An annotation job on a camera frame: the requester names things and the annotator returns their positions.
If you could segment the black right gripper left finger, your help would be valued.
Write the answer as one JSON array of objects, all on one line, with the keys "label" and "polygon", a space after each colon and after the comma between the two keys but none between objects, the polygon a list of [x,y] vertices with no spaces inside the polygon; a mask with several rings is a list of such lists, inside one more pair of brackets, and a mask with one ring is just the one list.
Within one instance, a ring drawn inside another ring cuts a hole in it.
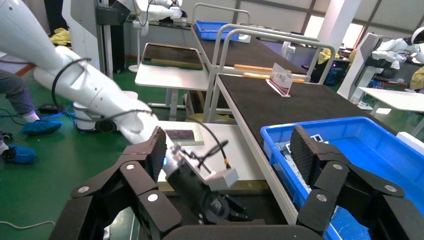
[{"label": "black right gripper left finger", "polygon": [[157,185],[166,149],[166,134],[158,126],[147,141],[128,146],[113,166],[72,190],[49,238],[101,240],[126,208],[151,240],[178,228],[182,216]]}]

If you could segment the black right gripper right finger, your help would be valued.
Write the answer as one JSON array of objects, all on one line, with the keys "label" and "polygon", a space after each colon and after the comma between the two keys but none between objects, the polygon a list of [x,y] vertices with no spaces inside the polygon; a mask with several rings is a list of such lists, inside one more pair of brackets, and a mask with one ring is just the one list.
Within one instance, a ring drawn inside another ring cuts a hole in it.
[{"label": "black right gripper right finger", "polygon": [[290,151],[311,187],[297,225],[323,236],[341,207],[373,240],[423,239],[424,218],[399,185],[354,165],[335,145],[313,140],[300,125],[291,134]]}]

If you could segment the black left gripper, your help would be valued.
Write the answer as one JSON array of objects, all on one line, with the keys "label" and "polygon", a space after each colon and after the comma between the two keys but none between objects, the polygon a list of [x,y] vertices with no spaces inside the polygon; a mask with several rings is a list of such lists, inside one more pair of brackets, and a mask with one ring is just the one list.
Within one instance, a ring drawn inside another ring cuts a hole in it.
[{"label": "black left gripper", "polygon": [[220,220],[246,222],[247,207],[238,198],[225,195],[225,199],[211,190],[200,176],[186,163],[165,168],[166,180],[192,212],[204,224],[216,224]]}]

